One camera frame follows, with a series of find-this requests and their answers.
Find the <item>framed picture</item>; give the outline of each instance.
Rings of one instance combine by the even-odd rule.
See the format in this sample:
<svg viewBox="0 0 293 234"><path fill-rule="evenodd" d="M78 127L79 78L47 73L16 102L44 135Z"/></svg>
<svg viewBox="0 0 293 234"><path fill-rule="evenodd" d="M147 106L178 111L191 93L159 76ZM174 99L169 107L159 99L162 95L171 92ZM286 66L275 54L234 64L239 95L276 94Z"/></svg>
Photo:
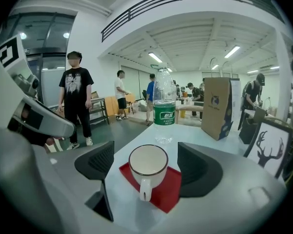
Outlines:
<svg viewBox="0 0 293 234"><path fill-rule="evenodd" d="M246 150L247 157L279 178L292 141L292 130L270 120L258 123L254 137Z"/></svg>

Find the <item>white sneaker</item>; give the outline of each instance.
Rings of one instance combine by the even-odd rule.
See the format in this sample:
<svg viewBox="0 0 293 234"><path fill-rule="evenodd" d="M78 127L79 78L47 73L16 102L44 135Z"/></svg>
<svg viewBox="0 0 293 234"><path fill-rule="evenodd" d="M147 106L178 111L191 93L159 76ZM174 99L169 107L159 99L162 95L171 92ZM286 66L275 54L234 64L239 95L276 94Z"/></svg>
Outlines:
<svg viewBox="0 0 293 234"><path fill-rule="evenodd" d="M91 137L86 138L86 145L87 146L92 146L93 145Z"/></svg>
<svg viewBox="0 0 293 234"><path fill-rule="evenodd" d="M80 146L79 143L70 143L69 147L67 148L67 150L72 150L72 149L76 149Z"/></svg>

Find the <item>plastic bottle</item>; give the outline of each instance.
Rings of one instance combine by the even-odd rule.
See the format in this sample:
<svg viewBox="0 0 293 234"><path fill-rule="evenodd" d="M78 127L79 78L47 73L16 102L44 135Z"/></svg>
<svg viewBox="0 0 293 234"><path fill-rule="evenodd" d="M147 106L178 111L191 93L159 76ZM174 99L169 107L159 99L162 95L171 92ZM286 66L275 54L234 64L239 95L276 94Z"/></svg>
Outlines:
<svg viewBox="0 0 293 234"><path fill-rule="evenodd" d="M153 90L153 121L155 139L160 144L172 141L171 128L175 123L176 86L167 68L158 69Z"/></svg>

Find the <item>red coaster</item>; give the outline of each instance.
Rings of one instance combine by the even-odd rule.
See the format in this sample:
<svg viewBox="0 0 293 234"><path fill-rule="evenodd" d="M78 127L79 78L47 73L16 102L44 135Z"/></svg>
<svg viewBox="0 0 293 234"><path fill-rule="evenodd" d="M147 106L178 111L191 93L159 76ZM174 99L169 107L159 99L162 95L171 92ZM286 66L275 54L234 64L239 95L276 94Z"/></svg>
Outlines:
<svg viewBox="0 0 293 234"><path fill-rule="evenodd" d="M139 192L140 185L132 176L129 163L127 162L125 165L122 165L119 170L129 183ZM163 212L169 213L169 211L178 203L180 185L181 173L168 166L163 182L158 187L153 188L150 202Z"/></svg>

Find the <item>white mug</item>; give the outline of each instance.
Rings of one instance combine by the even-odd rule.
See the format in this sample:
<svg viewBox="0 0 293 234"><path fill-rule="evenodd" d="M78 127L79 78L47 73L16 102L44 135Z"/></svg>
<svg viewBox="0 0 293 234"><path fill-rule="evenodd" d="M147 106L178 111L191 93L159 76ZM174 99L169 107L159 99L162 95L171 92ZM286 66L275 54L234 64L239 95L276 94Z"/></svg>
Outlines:
<svg viewBox="0 0 293 234"><path fill-rule="evenodd" d="M143 145L131 152L128 162L133 177L140 184L140 200L150 201L152 189L159 186L165 177L167 153L158 146Z"/></svg>

